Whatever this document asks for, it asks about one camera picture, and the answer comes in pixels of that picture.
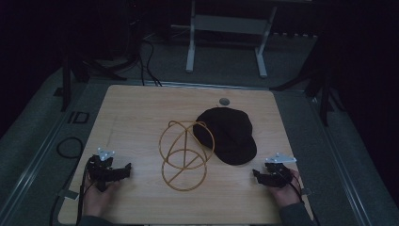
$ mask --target black cap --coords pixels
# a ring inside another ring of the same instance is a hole
[[[197,121],[203,121],[215,139],[215,154],[229,165],[242,165],[252,160],[257,152],[252,137],[252,124],[247,113],[228,107],[206,110]],[[212,138],[200,125],[194,125],[193,132],[199,142],[213,148]]]

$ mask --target human hand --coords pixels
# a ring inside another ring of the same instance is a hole
[[[83,215],[101,217],[108,205],[113,201],[115,192],[120,188],[120,182],[112,182],[107,185],[107,189],[101,192],[88,175],[85,180],[85,195],[83,199]]]
[[[291,184],[293,184],[295,189],[300,192],[300,185],[297,181],[299,180],[299,172],[293,169],[290,169],[290,171],[293,174],[293,180],[291,181]],[[282,188],[269,186],[268,190],[273,194],[279,208],[300,202],[296,191],[288,184]]]

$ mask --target dark background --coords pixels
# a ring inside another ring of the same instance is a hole
[[[144,20],[165,39],[170,24],[189,24],[190,1],[131,2],[136,7],[133,20]],[[211,14],[264,16],[262,1],[250,2],[259,4],[259,11],[243,10],[241,1],[229,1],[229,7],[219,5],[224,1],[201,2],[198,9]],[[2,136],[42,82],[61,66],[61,47],[66,34],[79,31],[74,34],[84,40],[80,42],[82,46],[96,45],[91,38],[95,36],[97,44],[105,46],[101,54],[110,56],[110,50],[106,48],[109,32],[102,32],[96,26],[99,21],[96,1],[7,0],[0,4]],[[312,51],[310,57],[320,58],[326,67],[336,69],[333,87],[339,91],[343,106],[398,204],[399,185],[394,176],[399,159],[397,1],[279,3],[272,30],[287,33],[289,37],[294,34],[319,37],[321,48]]]

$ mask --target wire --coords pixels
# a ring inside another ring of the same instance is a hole
[[[67,156],[67,155],[63,154],[63,153],[59,150],[59,147],[61,146],[61,144],[63,144],[65,141],[70,140],[70,139],[74,139],[74,140],[77,140],[77,141],[79,142],[80,149],[79,149],[79,155],[77,155],[77,156]],[[74,173],[75,173],[75,171],[76,171],[76,169],[77,169],[77,166],[78,166],[78,164],[79,164],[80,158],[82,157],[82,154],[83,154],[83,146],[84,146],[84,145],[83,145],[82,140],[80,140],[78,137],[67,137],[67,138],[61,140],[61,141],[56,145],[56,152],[57,152],[61,157],[67,158],[67,159],[78,158],[78,159],[76,160],[76,163],[75,163],[73,169],[71,170],[71,172],[70,172],[70,174],[69,174],[67,180],[65,180],[64,185],[62,186],[61,190],[64,190],[64,189],[67,187],[68,182],[69,182],[70,179],[73,177],[73,175],[74,175]],[[56,210],[56,205],[58,204],[59,197],[60,197],[59,194],[57,194],[57,195],[56,195],[56,199],[54,200],[53,206],[52,206],[52,208],[51,208],[50,219],[49,219],[49,225],[50,225],[50,226],[53,226],[54,212],[55,212],[55,210]]]
[[[158,78],[156,78],[153,74],[152,74],[152,72],[151,72],[151,70],[150,70],[150,61],[151,61],[151,59],[152,59],[152,55],[153,55],[153,45],[149,42],[149,41],[147,41],[147,40],[143,40],[143,43],[146,43],[146,44],[149,44],[149,46],[152,48],[152,50],[151,50],[151,53],[150,53],[150,56],[149,56],[149,58],[148,58],[148,60],[147,60],[147,64],[144,64],[144,62],[143,62],[143,57],[140,55],[139,57],[138,57],[138,59],[139,59],[139,62],[140,62],[140,75],[141,75],[141,84],[143,85],[143,86],[145,86],[145,83],[144,83],[144,72],[146,72],[149,76],[150,76],[150,78],[152,79],[152,81],[154,82],[154,84],[155,84],[155,86],[159,86],[159,87],[162,87],[162,84],[161,84],[161,82],[158,80]]]
[[[88,173],[88,163],[90,162],[91,158],[88,159],[86,165],[85,165],[85,169],[83,171],[83,177],[82,177],[82,183],[80,185],[80,189],[79,189],[79,203],[77,206],[77,218],[76,218],[76,225],[79,224],[80,219],[82,218],[82,212],[83,212],[83,199],[85,196],[85,181],[86,181],[86,177],[87,177],[87,173]]]
[[[80,140],[78,137],[66,137],[66,138],[64,138],[63,140],[61,140],[61,141],[56,145],[56,152],[57,152],[61,157],[63,157],[63,158],[68,158],[68,159],[74,159],[74,158],[79,158],[79,157],[81,156],[81,154],[76,155],[76,156],[68,156],[68,155],[65,155],[64,153],[62,153],[61,150],[59,149],[60,146],[61,146],[64,142],[66,142],[66,141],[68,141],[68,140],[72,140],[72,139],[74,139],[74,140],[76,140],[76,141],[79,142],[80,150],[83,151],[83,142],[82,142],[82,140]]]

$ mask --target white metal frame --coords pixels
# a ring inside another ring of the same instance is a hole
[[[194,58],[196,53],[195,31],[209,30],[219,32],[233,32],[241,34],[262,35],[261,44],[255,48],[255,57],[258,62],[260,77],[267,77],[264,66],[263,50],[270,28],[276,15],[277,7],[273,7],[268,20],[245,19],[233,17],[220,17],[196,14],[196,0],[191,1],[191,22],[190,22],[190,45],[188,47],[187,64],[185,70],[188,73],[194,71]]]

